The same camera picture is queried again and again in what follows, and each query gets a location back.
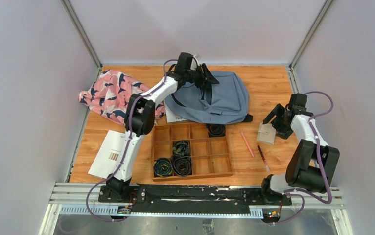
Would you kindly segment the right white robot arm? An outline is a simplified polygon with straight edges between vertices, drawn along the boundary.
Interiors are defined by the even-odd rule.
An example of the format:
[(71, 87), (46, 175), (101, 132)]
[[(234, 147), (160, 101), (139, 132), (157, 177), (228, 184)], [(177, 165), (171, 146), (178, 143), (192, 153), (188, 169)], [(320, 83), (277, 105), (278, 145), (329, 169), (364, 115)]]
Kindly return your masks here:
[(285, 106), (277, 104), (259, 126), (257, 141), (273, 144), (275, 137), (288, 139), (295, 134), (298, 146), (283, 174), (263, 179), (259, 197), (265, 204), (279, 202), (292, 192), (312, 196), (324, 204), (332, 202), (330, 184), (340, 152), (321, 136), (316, 118), (306, 107), (307, 94), (292, 94)]

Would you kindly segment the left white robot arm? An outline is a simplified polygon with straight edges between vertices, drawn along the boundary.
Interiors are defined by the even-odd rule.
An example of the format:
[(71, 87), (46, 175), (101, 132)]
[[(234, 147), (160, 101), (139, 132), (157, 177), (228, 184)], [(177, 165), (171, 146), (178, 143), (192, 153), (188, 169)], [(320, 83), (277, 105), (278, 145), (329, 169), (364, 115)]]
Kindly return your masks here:
[(141, 94), (133, 94), (125, 114), (125, 138), (123, 150), (115, 170), (105, 180), (111, 196), (118, 202), (125, 202), (130, 196), (130, 182), (134, 161), (147, 134), (154, 126), (156, 106), (166, 97), (181, 89), (186, 83), (206, 90), (219, 81), (208, 67), (192, 54), (182, 52), (176, 65), (164, 69), (162, 79), (151, 89)]

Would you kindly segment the blue grey backpack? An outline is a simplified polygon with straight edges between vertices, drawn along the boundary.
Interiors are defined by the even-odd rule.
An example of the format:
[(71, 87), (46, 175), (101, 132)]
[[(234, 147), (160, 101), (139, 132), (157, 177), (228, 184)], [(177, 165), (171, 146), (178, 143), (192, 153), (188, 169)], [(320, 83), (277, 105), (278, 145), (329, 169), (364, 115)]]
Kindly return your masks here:
[(164, 100), (171, 111), (189, 121), (203, 124), (252, 122), (249, 92), (242, 79), (232, 71), (212, 71), (220, 82), (203, 91), (186, 83)]

